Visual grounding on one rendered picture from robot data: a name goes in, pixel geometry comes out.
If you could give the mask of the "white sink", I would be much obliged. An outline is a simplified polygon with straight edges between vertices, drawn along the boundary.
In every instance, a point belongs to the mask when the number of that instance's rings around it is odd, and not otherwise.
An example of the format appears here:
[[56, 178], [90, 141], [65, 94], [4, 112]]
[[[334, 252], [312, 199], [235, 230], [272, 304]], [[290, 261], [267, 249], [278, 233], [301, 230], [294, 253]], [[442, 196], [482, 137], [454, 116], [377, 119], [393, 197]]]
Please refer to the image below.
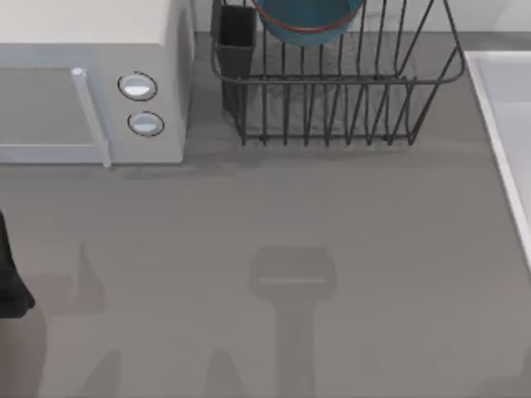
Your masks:
[[467, 51], [465, 59], [531, 273], [531, 51]]

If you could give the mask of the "blue bowl with red rim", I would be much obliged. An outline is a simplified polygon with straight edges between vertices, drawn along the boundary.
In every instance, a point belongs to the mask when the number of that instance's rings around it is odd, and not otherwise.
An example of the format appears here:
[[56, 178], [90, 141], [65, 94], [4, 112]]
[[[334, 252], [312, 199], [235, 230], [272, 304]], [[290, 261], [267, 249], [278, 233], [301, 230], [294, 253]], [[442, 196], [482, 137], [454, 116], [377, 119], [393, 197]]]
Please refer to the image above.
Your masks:
[[344, 34], [366, 0], [251, 0], [265, 30], [294, 46], [319, 46]]

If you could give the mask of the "round microwave knob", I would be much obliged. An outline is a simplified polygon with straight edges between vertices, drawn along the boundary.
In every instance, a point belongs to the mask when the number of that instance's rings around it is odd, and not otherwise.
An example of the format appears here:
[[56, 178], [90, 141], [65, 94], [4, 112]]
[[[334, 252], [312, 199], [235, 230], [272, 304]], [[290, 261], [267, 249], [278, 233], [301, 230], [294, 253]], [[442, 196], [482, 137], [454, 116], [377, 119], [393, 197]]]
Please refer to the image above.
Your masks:
[[139, 71], [120, 76], [117, 80], [117, 87], [125, 98], [136, 102], [149, 101], [158, 93], [155, 79]]
[[131, 114], [127, 119], [129, 129], [141, 137], [152, 138], [160, 135], [165, 128], [163, 119], [152, 112]]

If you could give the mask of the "black cutlery holder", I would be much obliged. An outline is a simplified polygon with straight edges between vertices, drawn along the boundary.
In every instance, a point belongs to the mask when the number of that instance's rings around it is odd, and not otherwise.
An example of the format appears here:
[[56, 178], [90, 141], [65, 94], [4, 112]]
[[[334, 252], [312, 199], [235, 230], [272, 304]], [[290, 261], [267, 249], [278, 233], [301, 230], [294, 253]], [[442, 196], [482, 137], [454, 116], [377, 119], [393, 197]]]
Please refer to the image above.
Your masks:
[[241, 88], [246, 85], [228, 80], [246, 80], [251, 74], [256, 47], [255, 9], [212, 0], [211, 36], [222, 76], [222, 106], [226, 112], [236, 114], [241, 108]]

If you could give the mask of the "pale microwave oven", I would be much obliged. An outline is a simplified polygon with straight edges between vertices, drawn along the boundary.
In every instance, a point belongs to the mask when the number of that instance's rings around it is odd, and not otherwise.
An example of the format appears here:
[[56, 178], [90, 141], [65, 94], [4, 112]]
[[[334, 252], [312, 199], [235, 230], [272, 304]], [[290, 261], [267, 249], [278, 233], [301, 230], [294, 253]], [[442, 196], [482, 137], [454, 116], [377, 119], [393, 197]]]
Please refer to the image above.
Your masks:
[[[191, 0], [0, 0], [0, 68], [85, 68], [110, 167], [183, 160], [194, 56]], [[118, 78], [135, 71], [157, 82], [151, 100], [119, 92]], [[160, 135], [129, 129], [144, 111], [163, 119]]]

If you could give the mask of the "microwave oven door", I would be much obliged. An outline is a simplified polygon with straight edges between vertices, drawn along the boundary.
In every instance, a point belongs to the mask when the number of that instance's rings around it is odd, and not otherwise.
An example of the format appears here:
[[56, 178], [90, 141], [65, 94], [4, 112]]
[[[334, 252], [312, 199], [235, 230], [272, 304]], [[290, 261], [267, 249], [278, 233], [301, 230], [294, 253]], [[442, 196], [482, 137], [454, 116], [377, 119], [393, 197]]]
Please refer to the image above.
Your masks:
[[85, 68], [0, 68], [0, 164], [112, 164]]

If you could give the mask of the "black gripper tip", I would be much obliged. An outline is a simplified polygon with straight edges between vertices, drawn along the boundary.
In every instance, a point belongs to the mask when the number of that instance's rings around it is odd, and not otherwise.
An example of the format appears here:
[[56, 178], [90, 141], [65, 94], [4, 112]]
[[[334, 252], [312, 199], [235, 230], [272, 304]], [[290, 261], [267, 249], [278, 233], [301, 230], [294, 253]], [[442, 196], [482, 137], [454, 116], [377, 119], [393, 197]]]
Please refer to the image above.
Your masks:
[[0, 211], [0, 319], [23, 318], [35, 305], [32, 293], [17, 271], [5, 217]]

